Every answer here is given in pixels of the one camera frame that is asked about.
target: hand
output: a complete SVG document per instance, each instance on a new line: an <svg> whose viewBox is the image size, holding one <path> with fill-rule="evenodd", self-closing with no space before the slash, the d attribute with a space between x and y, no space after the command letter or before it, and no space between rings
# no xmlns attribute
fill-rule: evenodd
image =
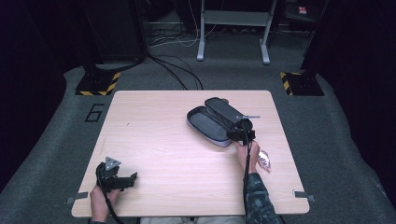
<svg viewBox="0 0 396 224"><path fill-rule="evenodd" d="M242 170L245 172L247 166L247 155L248 146L242 146L240 143L233 141L233 145L236 147L236 154L238 156L239 163L242 166ZM250 148L250 163L248 167L248 173L257 173L256 163L259 159L260 146L256 141L251 142Z"/></svg>
<svg viewBox="0 0 396 224"><path fill-rule="evenodd" d="M119 196L120 190L113 189L107 194L107 198L114 205L117 197ZM92 221L106 222L108 217L108 207L106 204L105 196L99 186L95 186L90 193L91 197L91 211Z"/></svg>

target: wooden table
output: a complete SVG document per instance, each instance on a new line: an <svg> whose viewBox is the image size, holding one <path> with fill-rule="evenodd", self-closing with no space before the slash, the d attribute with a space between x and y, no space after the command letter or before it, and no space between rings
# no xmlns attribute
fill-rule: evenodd
<svg viewBox="0 0 396 224"><path fill-rule="evenodd" d="M187 123L187 113L211 97L226 98L252 119L272 172L259 165L278 214L308 212L307 199L269 91L117 91L79 192L91 191L95 169L108 156L121 161L119 177L134 172L133 188L115 204L120 217L244 215L243 172L233 145L218 147ZM76 200L74 217L90 217L90 199Z"/></svg>

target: sleeve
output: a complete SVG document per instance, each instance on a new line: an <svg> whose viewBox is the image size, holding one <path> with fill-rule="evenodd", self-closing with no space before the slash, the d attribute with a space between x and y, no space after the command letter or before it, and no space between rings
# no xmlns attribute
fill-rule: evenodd
<svg viewBox="0 0 396 224"><path fill-rule="evenodd" d="M281 223L259 174L247 178L247 224Z"/></svg>

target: dark background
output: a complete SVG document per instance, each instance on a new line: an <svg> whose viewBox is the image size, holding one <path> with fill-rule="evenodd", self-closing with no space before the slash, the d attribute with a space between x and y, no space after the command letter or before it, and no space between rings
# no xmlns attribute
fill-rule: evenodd
<svg viewBox="0 0 396 224"><path fill-rule="evenodd" d="M63 99L63 74L82 66L78 40L101 62L79 1L22 1L0 8L1 189L23 162ZM351 135L396 202L396 3L332 0L303 67L332 85Z"/></svg>

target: black speaker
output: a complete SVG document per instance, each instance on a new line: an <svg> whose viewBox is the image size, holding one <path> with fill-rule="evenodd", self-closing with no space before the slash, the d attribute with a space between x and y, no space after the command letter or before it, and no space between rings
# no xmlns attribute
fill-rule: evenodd
<svg viewBox="0 0 396 224"><path fill-rule="evenodd" d="M143 61L148 54L140 0L81 0L102 63Z"/></svg>

